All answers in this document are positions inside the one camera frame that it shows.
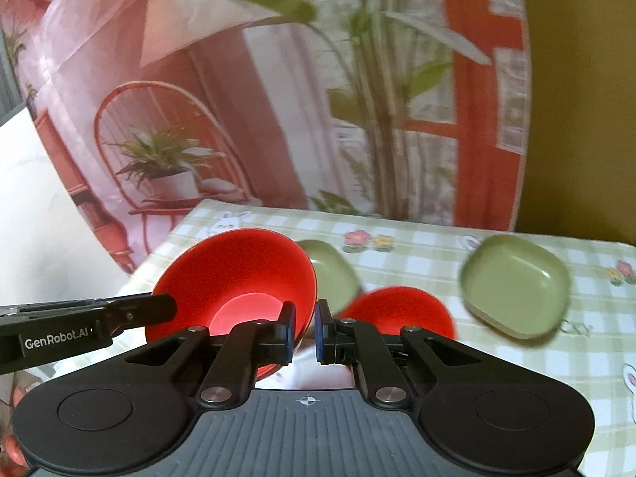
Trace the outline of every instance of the red bowl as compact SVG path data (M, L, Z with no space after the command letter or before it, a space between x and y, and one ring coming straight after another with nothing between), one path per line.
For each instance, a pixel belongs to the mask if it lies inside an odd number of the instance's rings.
M296 305L295 345L311 323L317 297L311 260L296 242L266 229L235 229L210 237L177 258L161 275L153 294L177 301L169 323L145 328L152 342L189 326L211 335L255 319L276 320L284 301ZM258 369L258 379L279 366Z
M372 323L381 333L399 335L403 326L421 326L456 338L453 318L444 304L429 293L413 287L385 287L360 296L339 314Z

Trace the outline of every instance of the white wall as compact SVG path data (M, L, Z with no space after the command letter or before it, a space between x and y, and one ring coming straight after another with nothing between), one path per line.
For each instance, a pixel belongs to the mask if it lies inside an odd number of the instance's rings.
M117 294L127 275L94 237L28 111L0 127L0 306Z

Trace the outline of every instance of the tablecloth pattern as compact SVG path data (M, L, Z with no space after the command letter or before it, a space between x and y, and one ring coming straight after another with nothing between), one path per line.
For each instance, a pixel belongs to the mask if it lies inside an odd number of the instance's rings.
M399 223L316 211L249 208L204 201L142 264L120 295L148 292L187 248L225 229L262 227L293 240L316 239L338 248L370 290L388 285L423 289L444 302L459 341L572 385L596 418L581 465L587 477L636 475L636 248L619 243L520 235L567 264L571 304L549 341L508 339L475 319L460 299L457 275L471 247L490 231ZM142 331L113 347L60 363L60 370L97 362L144 343Z

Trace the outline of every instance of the printed backdrop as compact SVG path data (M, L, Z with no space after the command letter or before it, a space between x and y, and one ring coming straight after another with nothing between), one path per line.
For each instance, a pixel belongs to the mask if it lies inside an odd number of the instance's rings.
M203 198L508 230L523 0L0 0L79 211L128 272Z

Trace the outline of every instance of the red chair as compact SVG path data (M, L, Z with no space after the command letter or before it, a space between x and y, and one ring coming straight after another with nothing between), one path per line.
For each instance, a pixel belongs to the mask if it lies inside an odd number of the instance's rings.
M206 167L196 169L200 180L218 178L232 183L236 191L227 194L206 194L187 201L170 202L151 199L147 185L136 188L134 180L117 173L130 158L122 154L114 143L134 140L134 130L152 132L166 129L183 130L184 137L198 141L199 146L225 153L211 158ZM182 88L159 81L133 81L115 88L102 102L95 115L95 142L99 154L113 182L130 205L129 214L140 215L144 246L148 254L151 247L147 238L150 215L168 216L171 226L177 217L187 215L203 199L217 199L236 204L260 206L254 197L245 171L231 139L218 125L212 113L201 101Z

